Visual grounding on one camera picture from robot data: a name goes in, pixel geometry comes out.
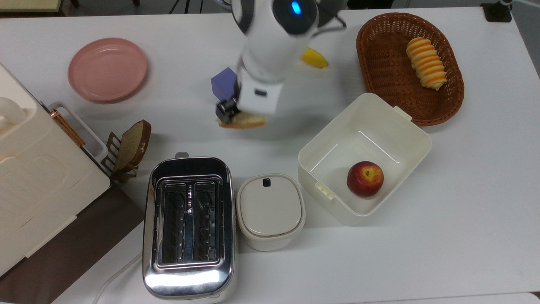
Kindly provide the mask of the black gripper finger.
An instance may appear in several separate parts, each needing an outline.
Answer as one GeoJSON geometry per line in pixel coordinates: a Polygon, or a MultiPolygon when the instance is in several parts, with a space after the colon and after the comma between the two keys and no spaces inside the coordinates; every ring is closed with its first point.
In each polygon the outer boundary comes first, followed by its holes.
{"type": "Polygon", "coordinates": [[[228,100],[222,100],[216,104],[216,117],[220,123],[224,125],[230,125],[233,123],[233,119],[240,110],[237,108],[237,99],[230,98],[228,100]]]}

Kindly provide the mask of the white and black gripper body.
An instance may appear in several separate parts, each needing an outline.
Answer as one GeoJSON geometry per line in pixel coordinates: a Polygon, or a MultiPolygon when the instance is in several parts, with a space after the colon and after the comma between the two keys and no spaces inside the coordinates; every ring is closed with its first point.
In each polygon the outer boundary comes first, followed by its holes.
{"type": "Polygon", "coordinates": [[[240,111],[264,116],[276,113],[283,83],[256,80],[244,68],[238,69],[237,83],[239,93],[236,106],[240,111]]]}

